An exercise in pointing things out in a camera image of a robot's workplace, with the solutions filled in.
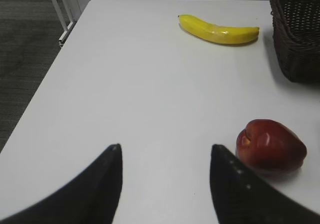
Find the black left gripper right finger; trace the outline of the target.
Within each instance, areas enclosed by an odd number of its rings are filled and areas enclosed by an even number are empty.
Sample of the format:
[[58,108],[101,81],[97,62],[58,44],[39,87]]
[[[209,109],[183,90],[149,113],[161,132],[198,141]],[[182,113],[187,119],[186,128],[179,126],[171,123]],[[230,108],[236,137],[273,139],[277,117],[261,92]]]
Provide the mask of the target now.
[[274,189],[224,145],[211,150],[211,196],[219,223],[319,223],[319,214]]

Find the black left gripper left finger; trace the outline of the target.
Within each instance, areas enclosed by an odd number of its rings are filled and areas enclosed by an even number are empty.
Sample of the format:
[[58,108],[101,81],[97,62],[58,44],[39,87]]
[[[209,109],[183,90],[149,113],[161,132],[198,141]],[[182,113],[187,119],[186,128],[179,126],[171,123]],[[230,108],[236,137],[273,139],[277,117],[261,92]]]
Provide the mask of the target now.
[[112,223],[123,185],[122,157],[121,145],[110,145],[65,186],[1,223]]

